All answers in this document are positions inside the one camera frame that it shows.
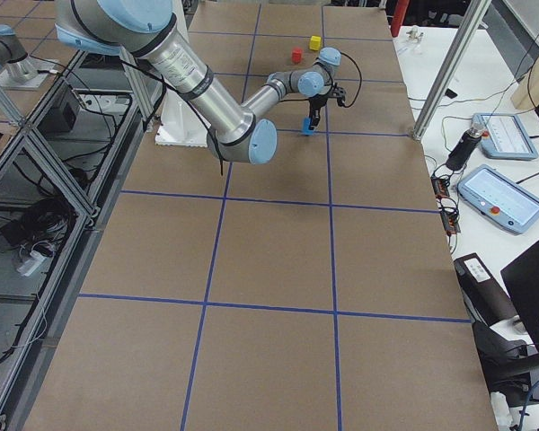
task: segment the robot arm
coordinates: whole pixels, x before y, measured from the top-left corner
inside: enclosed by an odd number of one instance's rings
[[[12,79],[21,84],[30,81],[38,74],[14,30],[0,24],[0,70],[4,66]]]
[[[325,48],[311,68],[272,75],[240,105],[177,32],[172,0],[57,0],[56,26],[58,38],[74,48],[117,56],[124,47],[149,61],[210,123],[208,147],[229,162],[268,162],[277,131],[261,117],[290,92],[310,98],[327,92],[340,64],[339,51]]]

